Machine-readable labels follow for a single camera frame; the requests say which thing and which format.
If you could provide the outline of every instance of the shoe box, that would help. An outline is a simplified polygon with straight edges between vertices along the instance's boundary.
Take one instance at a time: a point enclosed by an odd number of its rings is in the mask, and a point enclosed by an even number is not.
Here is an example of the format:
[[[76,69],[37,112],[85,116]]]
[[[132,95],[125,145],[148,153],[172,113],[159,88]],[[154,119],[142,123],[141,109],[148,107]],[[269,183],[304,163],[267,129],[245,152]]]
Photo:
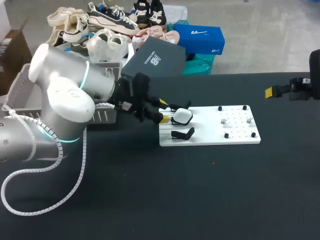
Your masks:
[[[176,24],[174,30],[180,34],[179,46],[187,54],[222,55],[225,38],[218,26]]]
[[[185,67],[184,47],[150,36],[123,67],[121,76],[127,80],[137,73],[149,77],[174,77],[181,75]]]
[[[0,96],[8,93],[22,67],[31,62],[32,55],[22,32],[27,21],[28,19],[19,30],[10,30],[5,37],[9,42],[0,55]]]

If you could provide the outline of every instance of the gray floor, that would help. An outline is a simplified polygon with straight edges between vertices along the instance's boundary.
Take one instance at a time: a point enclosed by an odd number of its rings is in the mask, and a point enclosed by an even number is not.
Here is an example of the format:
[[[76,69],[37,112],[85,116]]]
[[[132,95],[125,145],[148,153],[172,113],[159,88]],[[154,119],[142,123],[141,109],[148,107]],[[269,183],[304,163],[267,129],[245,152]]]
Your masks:
[[[134,0],[116,0],[130,10]],[[162,0],[188,8],[190,24],[220,26],[226,45],[213,74],[309,71],[309,55],[320,49],[320,3],[308,0]],[[52,29],[47,15],[58,7],[87,9],[87,0],[7,0],[11,26],[24,29],[34,52]]]

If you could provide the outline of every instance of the shoe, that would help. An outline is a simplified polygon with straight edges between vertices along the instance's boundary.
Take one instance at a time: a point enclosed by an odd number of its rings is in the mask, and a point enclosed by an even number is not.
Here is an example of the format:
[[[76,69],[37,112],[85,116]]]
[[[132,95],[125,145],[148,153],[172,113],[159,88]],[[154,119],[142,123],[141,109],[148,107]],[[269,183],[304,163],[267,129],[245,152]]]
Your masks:
[[[114,33],[110,29],[101,29],[95,33],[86,47],[93,63],[100,61],[118,61],[128,54],[128,36]]]
[[[89,39],[89,41],[86,44],[86,48],[89,52],[93,53],[96,48],[96,43],[98,40],[103,40],[106,43],[109,43],[112,37],[115,35],[113,31],[107,28],[100,29],[97,31],[94,36]]]
[[[151,26],[161,26],[163,32],[167,32],[167,18],[164,11],[164,6],[160,0],[152,0],[150,5],[150,12],[152,16],[150,17]]]
[[[56,27],[54,26],[49,40],[46,41],[45,43],[54,47],[64,44],[65,41],[63,39],[63,35],[64,35],[64,31],[61,29],[56,29]]]
[[[118,5],[115,5],[115,6],[110,6],[110,3],[108,2],[108,5],[105,3],[104,0],[102,0],[102,5],[107,9],[107,8],[110,8],[112,10],[119,10],[119,16],[123,16],[123,17],[128,17],[130,18],[132,21],[134,21],[135,23],[137,22],[137,16],[134,14],[134,13],[131,13],[131,12],[126,12],[125,8],[124,7],[121,7],[121,6],[118,6]]]
[[[149,27],[150,23],[150,4],[147,0],[138,0],[137,3],[133,4],[135,8],[135,15],[137,17],[136,23],[140,29]]]
[[[126,45],[126,49],[128,49],[128,44],[131,43],[131,38],[126,36],[126,35],[122,35],[120,33],[114,34],[109,42],[109,46],[112,49],[117,49],[117,48],[123,48],[123,45]]]
[[[89,33],[87,14],[71,15],[64,24],[63,40],[69,43],[78,42],[83,35]]]
[[[172,44],[178,44],[180,40],[180,34],[177,31],[168,31],[165,32],[156,32],[152,35],[152,37],[164,40],[166,42],[172,43]]]
[[[69,16],[73,14],[84,14],[82,9],[74,9],[73,7],[59,7],[57,11],[47,17],[48,24],[51,27],[56,27],[65,24]]]
[[[88,57],[87,44],[94,35],[95,34],[93,32],[86,34],[79,41],[71,43],[71,50],[75,53]]]
[[[88,24],[98,28],[106,28],[124,35],[136,35],[140,29],[130,18],[121,15],[119,9],[105,8],[100,11],[92,2],[88,4],[90,11]]]
[[[152,26],[145,29],[140,30],[136,36],[132,38],[132,45],[134,49],[139,49],[148,37],[154,35],[155,33],[163,33],[161,26]]]

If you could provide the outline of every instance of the blue box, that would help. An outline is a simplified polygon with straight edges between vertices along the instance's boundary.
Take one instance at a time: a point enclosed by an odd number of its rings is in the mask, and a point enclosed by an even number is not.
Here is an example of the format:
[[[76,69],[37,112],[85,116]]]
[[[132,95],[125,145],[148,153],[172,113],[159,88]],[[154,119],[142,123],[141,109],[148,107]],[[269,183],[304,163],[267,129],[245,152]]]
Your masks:
[[[225,38],[218,26],[176,24],[174,30],[180,34],[178,45],[187,54],[221,55],[224,50]]]

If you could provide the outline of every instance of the black table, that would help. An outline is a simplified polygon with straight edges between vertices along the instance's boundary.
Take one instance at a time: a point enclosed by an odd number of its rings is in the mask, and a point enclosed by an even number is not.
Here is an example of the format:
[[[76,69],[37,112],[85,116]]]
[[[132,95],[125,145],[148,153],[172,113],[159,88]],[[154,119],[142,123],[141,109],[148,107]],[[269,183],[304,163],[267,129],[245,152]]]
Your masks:
[[[36,217],[1,206],[1,239],[318,240],[320,101],[264,96],[269,86],[308,76],[154,79],[153,93],[168,102],[250,105],[261,143],[160,147],[157,126],[120,115],[108,131],[88,133],[87,166],[74,196]],[[11,205],[37,211],[63,198],[78,178],[80,149],[52,172],[15,178],[7,187]],[[0,181],[47,165],[1,164]]]

